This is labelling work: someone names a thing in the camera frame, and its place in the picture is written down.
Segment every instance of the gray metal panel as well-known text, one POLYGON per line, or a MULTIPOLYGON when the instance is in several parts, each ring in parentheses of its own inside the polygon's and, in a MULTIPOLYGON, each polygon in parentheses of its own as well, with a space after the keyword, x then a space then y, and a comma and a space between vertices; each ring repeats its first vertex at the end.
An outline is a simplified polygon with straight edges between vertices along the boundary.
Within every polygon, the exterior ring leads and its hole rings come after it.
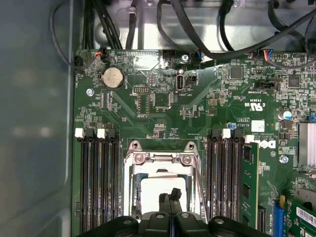
MULTIPOLYGON (((56 0, 3 1, 0 8, 0 236, 69 236, 71 159, 68 68, 48 30, 56 0)), ((70 8, 56 33, 68 54, 70 8)))
MULTIPOLYGON (((162 49, 170 48, 159 35, 156 26, 156 5, 158 0, 139 0, 137 8, 138 28, 135 32, 133 48, 138 49, 162 49)), ((186 13, 191 20, 196 32, 200 35, 208 49, 213 51, 226 50, 224 45, 218 41, 217 14, 220 0, 206 0, 204 2, 187 1, 186 13)), ((226 17, 226 33, 228 40, 235 49, 251 46, 274 35, 277 31, 268 19, 268 1, 262 0, 240 0, 240 7, 233 7, 226 17)), ((315 6, 308 6, 307 0, 296 0, 288 4, 285 0, 280 1, 279 9, 276 9, 277 16, 285 23, 291 24, 315 6)), ((128 13, 126 8, 131 1, 114 1, 108 7, 109 12, 120 28, 120 39, 125 46, 128 33, 128 13)), ((182 30, 173 9, 169 5, 162 7, 162 27, 176 43, 194 47, 182 30)), ((300 26, 298 31, 304 35, 306 24, 300 26)), ((300 50, 297 42, 291 36, 286 36, 270 48, 275 50, 300 50)))

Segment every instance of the capacitor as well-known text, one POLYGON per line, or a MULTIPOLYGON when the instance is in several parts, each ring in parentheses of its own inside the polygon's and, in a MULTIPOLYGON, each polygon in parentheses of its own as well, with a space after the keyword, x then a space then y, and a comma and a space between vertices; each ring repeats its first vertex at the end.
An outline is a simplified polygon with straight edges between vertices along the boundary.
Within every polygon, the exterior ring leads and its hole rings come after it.
POLYGON ((237 124, 234 122, 229 122, 227 123, 227 128, 229 128, 230 130, 235 130, 237 128, 237 124))
POLYGON ((120 69, 111 67, 101 75, 104 84, 110 90, 117 90, 124 84, 124 74, 120 69))
POLYGON ((310 116, 310 121, 311 122, 316 122, 316 115, 311 115, 310 116))
POLYGON ((286 111, 280 111, 278 114, 278 118, 280 120, 291 120, 292 118, 292 113, 288 110, 286 111))

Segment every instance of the integrated circuit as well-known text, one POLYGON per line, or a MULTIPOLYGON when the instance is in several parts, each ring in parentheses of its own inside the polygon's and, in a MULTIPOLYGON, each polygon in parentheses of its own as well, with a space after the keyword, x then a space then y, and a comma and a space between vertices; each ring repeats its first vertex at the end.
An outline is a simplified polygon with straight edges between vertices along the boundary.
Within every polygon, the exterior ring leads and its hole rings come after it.
POLYGON ((289 75, 288 76, 288 87, 300 88, 300 76, 299 75, 289 75))
POLYGON ((231 78, 232 79, 242 79, 242 68, 241 67, 231 67, 231 78))

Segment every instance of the motherboard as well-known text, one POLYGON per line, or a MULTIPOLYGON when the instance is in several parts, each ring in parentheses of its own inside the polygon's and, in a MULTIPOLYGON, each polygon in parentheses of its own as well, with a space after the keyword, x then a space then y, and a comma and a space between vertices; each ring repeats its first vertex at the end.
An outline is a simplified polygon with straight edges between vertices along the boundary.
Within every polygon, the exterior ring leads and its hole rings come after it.
MULTIPOLYGON (((96 52, 78 51, 77 63, 96 52)), ((199 51, 107 50, 75 79, 73 236, 122 215, 141 220, 173 188, 182 211, 205 221, 316 235, 316 206, 297 197, 316 192, 315 67, 279 69, 259 52, 219 62, 199 51)))

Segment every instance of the screw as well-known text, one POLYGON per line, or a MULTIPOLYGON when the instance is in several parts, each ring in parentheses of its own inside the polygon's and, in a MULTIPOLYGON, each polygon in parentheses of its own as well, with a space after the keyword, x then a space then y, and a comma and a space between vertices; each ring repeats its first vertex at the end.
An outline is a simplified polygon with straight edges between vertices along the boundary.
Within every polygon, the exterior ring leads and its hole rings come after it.
POLYGON ((220 224, 220 225, 222 225, 222 224, 224 223, 224 221, 223 221, 222 219, 219 219, 219 218, 216 218, 214 221, 215 221, 217 224, 220 224))
POLYGON ((86 94, 91 97, 94 94, 94 90, 89 88, 87 89, 86 94))
POLYGON ((190 164, 191 163, 191 157, 184 157, 183 158, 183 160, 182 160, 182 162, 184 163, 184 164, 190 164))
POLYGON ((188 218, 189 216, 190 216, 190 215, 189 215, 188 213, 182 213, 182 214, 181 214, 181 217, 182 217, 182 218, 188 218))
POLYGON ((234 7, 239 7, 240 5, 240 0, 235 0, 234 1, 234 7))
POLYGON ((280 161, 282 164, 286 164, 286 163, 288 163, 288 157, 285 156, 285 155, 281 155, 279 161, 280 161))
POLYGON ((146 3, 148 6, 151 6, 151 5, 153 5, 153 0, 147 0, 146 3))
POLYGON ((181 56, 181 61, 182 61, 183 63, 187 63, 188 60, 189 60, 188 54, 183 54, 183 55, 181 56))
POLYGON ((134 160, 137 164, 140 164, 144 161, 144 156, 142 154, 137 154, 135 156, 134 160))

